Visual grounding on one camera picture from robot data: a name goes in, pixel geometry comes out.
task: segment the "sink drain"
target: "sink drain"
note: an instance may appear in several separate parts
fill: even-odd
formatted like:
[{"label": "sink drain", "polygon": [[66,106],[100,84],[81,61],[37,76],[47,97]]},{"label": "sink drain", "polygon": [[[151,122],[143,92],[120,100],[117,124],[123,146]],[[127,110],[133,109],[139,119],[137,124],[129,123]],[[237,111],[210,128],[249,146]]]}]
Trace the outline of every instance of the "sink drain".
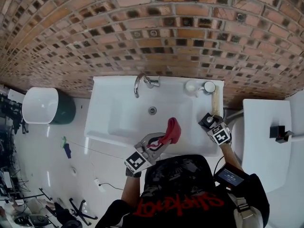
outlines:
[{"label": "sink drain", "polygon": [[152,107],[150,107],[150,108],[148,109],[148,113],[149,113],[150,115],[155,115],[156,112],[157,112],[157,110],[156,110],[156,107],[154,107],[154,106],[152,106]]}]

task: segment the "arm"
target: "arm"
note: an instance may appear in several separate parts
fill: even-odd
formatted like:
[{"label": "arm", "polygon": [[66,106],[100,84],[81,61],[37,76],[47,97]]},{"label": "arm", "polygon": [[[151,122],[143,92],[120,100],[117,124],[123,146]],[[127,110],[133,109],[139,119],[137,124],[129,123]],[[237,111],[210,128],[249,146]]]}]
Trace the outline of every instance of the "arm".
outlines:
[{"label": "arm", "polygon": [[125,201],[131,208],[136,208],[140,198],[140,178],[127,177],[121,200]]},{"label": "arm", "polygon": [[223,151],[225,162],[243,171],[230,145],[227,143],[223,143],[220,145],[220,148]]}]

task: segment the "person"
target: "person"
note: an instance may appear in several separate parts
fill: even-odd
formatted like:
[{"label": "person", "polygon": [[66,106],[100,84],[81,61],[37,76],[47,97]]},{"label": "person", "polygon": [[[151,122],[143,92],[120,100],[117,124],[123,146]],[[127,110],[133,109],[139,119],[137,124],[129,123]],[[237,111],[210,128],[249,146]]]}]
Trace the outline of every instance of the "person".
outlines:
[{"label": "person", "polygon": [[[229,144],[221,149],[226,163],[242,170]],[[126,170],[127,180],[120,200],[115,200],[96,228],[105,227],[247,227],[230,191],[215,185],[210,167],[201,155],[182,155],[161,160],[147,169],[140,196],[140,173]],[[254,207],[257,222],[265,227],[269,203],[259,178],[250,175],[250,185],[238,190]]]}]

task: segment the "red cloth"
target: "red cloth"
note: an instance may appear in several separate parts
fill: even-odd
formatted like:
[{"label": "red cloth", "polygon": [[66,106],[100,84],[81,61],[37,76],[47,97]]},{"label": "red cloth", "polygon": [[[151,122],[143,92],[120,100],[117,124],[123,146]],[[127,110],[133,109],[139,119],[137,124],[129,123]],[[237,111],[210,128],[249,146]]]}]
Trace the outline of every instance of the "red cloth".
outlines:
[{"label": "red cloth", "polygon": [[166,144],[169,140],[171,140],[171,143],[177,143],[181,136],[181,126],[179,125],[178,121],[175,117],[172,117],[168,120],[168,127],[166,130],[165,136],[158,139],[158,144],[151,144],[148,145],[148,148],[150,147],[158,147],[161,144]]}]

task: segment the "white floor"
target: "white floor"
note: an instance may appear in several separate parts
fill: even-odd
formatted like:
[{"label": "white floor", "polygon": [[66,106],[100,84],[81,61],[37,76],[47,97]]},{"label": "white floor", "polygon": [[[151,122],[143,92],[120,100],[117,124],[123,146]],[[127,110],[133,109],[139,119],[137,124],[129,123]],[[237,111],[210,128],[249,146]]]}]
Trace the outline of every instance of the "white floor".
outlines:
[{"label": "white floor", "polygon": [[[31,124],[28,134],[22,134],[20,129],[15,136],[22,175],[29,180],[27,186],[31,190],[25,194],[40,194],[39,188],[43,188],[53,200],[61,198],[68,208],[71,208],[69,198],[73,198],[77,206],[85,199],[87,214],[101,218],[108,206],[121,197],[122,191],[105,184],[102,185],[105,191],[101,192],[94,179],[123,189],[126,179],[123,159],[132,153],[132,149],[85,138],[89,100],[75,99],[75,102],[76,116],[71,124]],[[71,159],[60,147],[64,136],[70,146]],[[221,156],[207,158],[212,172]],[[72,167],[76,169],[76,176],[71,172]],[[144,173],[141,178],[142,189],[143,180]],[[92,227],[97,221],[90,220]]]}]

